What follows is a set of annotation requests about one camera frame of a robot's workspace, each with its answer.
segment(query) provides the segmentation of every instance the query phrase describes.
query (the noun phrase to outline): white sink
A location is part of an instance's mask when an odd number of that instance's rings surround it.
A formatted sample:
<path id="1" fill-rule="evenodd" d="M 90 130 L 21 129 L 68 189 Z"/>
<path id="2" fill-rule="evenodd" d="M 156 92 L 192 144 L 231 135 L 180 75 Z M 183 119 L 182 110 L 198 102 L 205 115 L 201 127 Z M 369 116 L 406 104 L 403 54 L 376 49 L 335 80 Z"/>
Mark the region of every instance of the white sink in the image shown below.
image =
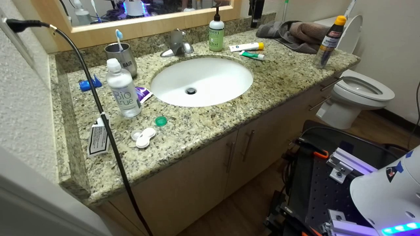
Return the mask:
<path id="1" fill-rule="evenodd" d="M 251 87 L 252 81 L 252 73 L 237 62 L 198 58 L 164 69 L 152 80 L 150 90 L 158 99 L 175 106 L 205 107 L 238 97 Z"/>

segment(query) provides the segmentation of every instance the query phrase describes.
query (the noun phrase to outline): gray towel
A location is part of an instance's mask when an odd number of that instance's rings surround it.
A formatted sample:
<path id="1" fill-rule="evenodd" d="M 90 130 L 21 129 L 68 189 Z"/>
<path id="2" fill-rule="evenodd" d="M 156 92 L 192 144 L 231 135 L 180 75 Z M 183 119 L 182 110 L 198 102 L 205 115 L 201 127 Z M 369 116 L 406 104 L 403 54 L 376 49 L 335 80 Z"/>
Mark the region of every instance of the gray towel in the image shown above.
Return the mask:
<path id="1" fill-rule="evenodd" d="M 312 31 L 312 25 L 306 25 L 306 27 L 302 29 L 303 24 L 307 23 L 302 23 L 301 21 L 286 21 L 284 23 L 272 21 L 260 25 L 257 30 L 257 37 L 274 38 L 295 52 L 316 54 L 324 36 L 328 32 L 328 27 L 317 24 L 316 27 L 314 27 L 316 30 Z M 292 30 L 294 30 L 293 34 L 295 36 L 293 36 L 290 31 L 291 27 Z"/>

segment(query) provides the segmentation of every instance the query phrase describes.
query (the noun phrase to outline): perforated metal plate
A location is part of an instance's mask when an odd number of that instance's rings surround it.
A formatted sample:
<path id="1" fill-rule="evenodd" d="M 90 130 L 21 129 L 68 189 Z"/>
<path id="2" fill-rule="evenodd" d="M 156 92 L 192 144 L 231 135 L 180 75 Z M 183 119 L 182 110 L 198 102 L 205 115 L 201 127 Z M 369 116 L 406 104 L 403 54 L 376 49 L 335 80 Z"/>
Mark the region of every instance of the perforated metal plate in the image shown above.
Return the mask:
<path id="1" fill-rule="evenodd" d="M 343 184 L 329 177 L 332 167 L 326 165 L 326 160 L 314 158 L 310 201 L 306 223 L 318 227 L 330 220 L 328 209 L 344 212 L 347 221 L 358 225 L 371 227 L 355 207 L 350 196 L 350 183 L 354 178 L 347 176 Z"/>

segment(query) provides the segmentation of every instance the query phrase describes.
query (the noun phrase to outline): green cap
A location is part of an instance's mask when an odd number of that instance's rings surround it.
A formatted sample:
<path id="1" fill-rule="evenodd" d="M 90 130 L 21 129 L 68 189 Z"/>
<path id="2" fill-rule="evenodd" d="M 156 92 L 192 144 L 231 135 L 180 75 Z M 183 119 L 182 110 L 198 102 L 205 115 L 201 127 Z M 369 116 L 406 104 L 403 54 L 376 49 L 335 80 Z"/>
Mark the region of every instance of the green cap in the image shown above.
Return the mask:
<path id="1" fill-rule="evenodd" d="M 168 121 L 164 116 L 159 116 L 155 119 L 155 123 L 157 126 L 164 126 Z"/>

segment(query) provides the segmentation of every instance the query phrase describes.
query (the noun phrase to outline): cabinet handle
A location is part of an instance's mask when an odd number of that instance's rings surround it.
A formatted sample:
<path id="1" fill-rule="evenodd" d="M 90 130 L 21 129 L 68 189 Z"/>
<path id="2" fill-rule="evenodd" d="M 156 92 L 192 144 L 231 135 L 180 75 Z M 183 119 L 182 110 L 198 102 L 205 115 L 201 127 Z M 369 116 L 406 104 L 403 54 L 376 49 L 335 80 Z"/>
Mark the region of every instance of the cabinet handle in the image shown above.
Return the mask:
<path id="1" fill-rule="evenodd" d="M 319 107 L 321 104 L 323 104 L 324 102 L 326 102 L 327 100 L 329 100 L 330 98 L 331 98 L 331 96 L 328 96 L 328 97 L 323 97 L 324 98 L 324 100 L 322 100 L 322 101 L 320 101 L 319 103 L 317 103 L 315 106 L 309 106 L 310 108 L 309 108 L 309 111 L 311 111 L 311 110 L 313 110 L 313 109 L 315 109 L 315 108 L 317 108 L 317 107 Z"/>
<path id="2" fill-rule="evenodd" d="M 321 92 L 322 92 L 322 91 L 324 91 L 324 90 L 326 90 L 326 89 L 328 89 L 329 87 L 331 87 L 331 86 L 335 85 L 338 81 L 340 81 L 340 80 L 341 80 L 341 78 L 337 78 L 337 77 L 334 77 L 334 78 L 336 79 L 336 81 L 332 82 L 332 83 L 331 83 L 331 84 L 329 84 L 329 85 L 326 85 L 325 87 L 322 87 L 322 88 L 321 88 Z"/>
<path id="3" fill-rule="evenodd" d="M 226 146 L 230 148 L 228 164 L 226 166 L 226 173 L 229 173 L 229 171 L 231 171 L 231 164 L 232 164 L 232 159 L 234 157 L 236 142 L 231 142 L 231 144 L 226 144 Z"/>
<path id="4" fill-rule="evenodd" d="M 241 153 L 244 157 L 242 158 L 242 162 L 245 162 L 245 160 L 247 159 L 247 155 L 248 155 L 248 151 L 249 151 L 249 145 L 252 142 L 252 138 L 254 137 L 255 134 L 255 130 L 252 130 L 250 134 L 247 134 L 248 136 L 248 143 L 247 143 L 247 147 L 245 148 L 245 153 Z"/>

